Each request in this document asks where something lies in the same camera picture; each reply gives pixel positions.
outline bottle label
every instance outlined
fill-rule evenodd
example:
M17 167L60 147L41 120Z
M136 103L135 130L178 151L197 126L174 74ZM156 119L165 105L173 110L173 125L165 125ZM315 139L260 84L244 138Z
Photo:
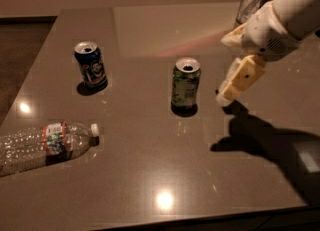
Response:
M63 151L71 151L66 140L67 123L49 124L43 128L42 144L48 155L58 155Z

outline bottle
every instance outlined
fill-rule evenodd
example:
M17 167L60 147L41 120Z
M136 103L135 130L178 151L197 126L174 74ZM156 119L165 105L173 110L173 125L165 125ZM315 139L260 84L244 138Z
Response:
M83 155L99 145L97 124L58 122L0 137L0 177Z

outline green can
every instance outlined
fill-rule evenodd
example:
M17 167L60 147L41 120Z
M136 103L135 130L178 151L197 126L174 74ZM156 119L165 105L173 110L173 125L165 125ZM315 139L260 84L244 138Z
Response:
M197 92L200 83L200 63L193 58L181 58L173 69L171 109L179 116L192 116L198 111Z

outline can top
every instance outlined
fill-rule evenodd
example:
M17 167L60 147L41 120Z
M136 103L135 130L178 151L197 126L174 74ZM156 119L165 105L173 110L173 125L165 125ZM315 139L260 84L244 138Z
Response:
M97 48L98 48L98 45L95 42L84 41L84 42L78 43L74 48L74 50L76 53L79 53L79 54L90 54L94 52Z
M176 62L176 67L183 73L194 73L200 69L200 63L193 58L181 58Z

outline gray table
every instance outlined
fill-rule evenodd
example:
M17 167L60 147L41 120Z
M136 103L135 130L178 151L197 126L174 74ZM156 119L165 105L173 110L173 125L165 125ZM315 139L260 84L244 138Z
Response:
M0 132L64 119L97 122L101 145L72 161L1 178L1 228L87 230L305 206L277 164L242 150L211 150L230 136L233 116L218 106L215 89L236 54L220 39L237 7L62 11ZM83 40L100 46L109 78L91 96L76 89L82 78L73 49ZM262 123L317 138L319 53L311 36L270 64L239 102ZM199 111L190 118L170 110L172 69L184 56L202 69ZM22 102L31 114L19 110Z

